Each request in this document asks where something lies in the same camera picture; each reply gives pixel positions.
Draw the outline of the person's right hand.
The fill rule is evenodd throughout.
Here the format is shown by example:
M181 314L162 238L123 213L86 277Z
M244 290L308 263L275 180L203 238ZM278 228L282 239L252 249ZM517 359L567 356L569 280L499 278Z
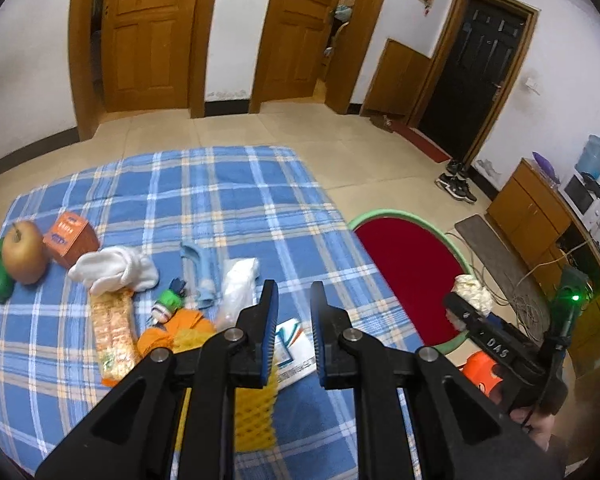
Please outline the person's right hand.
M535 411L533 408L516 408L509 413L516 424L528 430L528 436L543 451L550 448L550 437L556 422L556 416Z

